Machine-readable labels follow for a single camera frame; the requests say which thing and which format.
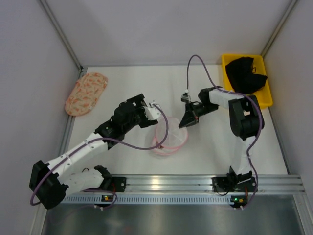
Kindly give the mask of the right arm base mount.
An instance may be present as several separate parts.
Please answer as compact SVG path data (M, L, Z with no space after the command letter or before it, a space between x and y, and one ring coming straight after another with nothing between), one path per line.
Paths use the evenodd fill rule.
M221 196L233 192L254 192L256 180L249 176L219 176L212 178L213 191Z

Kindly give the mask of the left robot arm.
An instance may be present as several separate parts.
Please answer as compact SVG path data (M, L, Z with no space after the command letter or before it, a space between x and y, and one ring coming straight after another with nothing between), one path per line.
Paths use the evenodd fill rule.
M99 125L73 149L46 163L33 165L29 188L30 205L42 204L47 210L59 205L65 197L92 188L112 189L112 175L103 166L89 170L78 169L94 157L124 142L125 135L134 127L146 128L158 123L163 112L158 104L146 104L139 94L119 104L111 118Z

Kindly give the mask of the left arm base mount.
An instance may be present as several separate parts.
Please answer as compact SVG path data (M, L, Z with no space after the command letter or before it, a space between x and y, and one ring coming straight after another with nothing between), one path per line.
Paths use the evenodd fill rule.
M105 179L104 182L98 188L85 189L84 192L124 192L126 188L126 177L111 177L110 179Z

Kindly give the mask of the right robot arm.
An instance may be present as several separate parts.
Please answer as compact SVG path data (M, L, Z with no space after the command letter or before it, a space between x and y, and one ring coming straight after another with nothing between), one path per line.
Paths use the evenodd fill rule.
M185 103L185 112L179 128L198 124L200 117L218 110L219 107L228 109L230 129L236 136L236 142L227 177L234 184L250 179L252 167L249 151L264 127L256 96L226 91L217 86L202 89L198 98L199 102L192 102L188 90L181 96L181 101Z

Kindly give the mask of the black bra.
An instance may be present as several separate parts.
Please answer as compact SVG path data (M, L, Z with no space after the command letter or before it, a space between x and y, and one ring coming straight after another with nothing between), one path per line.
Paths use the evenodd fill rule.
M252 94L261 90L267 81L267 76L256 73L254 59L241 57L225 66L226 75L231 87L236 93Z

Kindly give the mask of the aluminium frame rail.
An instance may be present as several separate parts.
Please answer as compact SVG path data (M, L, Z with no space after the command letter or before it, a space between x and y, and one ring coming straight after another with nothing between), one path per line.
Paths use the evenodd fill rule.
M123 193L215 193L212 178L225 175L113 175L126 177ZM297 175L260 175L256 180L254 192L258 194L302 194L303 182ZM71 175L61 183L65 195L98 188L104 182L102 175L91 172Z

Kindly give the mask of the orange patterned laundry bag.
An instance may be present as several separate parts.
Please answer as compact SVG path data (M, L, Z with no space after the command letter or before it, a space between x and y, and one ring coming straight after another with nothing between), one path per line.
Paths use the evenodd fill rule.
M80 78L65 102L65 111L70 116L82 116L96 105L100 95L108 84L101 73L90 72Z

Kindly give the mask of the yellow plastic tray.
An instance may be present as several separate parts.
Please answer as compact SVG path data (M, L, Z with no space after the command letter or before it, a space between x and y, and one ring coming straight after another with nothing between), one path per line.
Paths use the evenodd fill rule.
M256 95L262 109L273 105L261 55L223 54L222 69L225 90Z

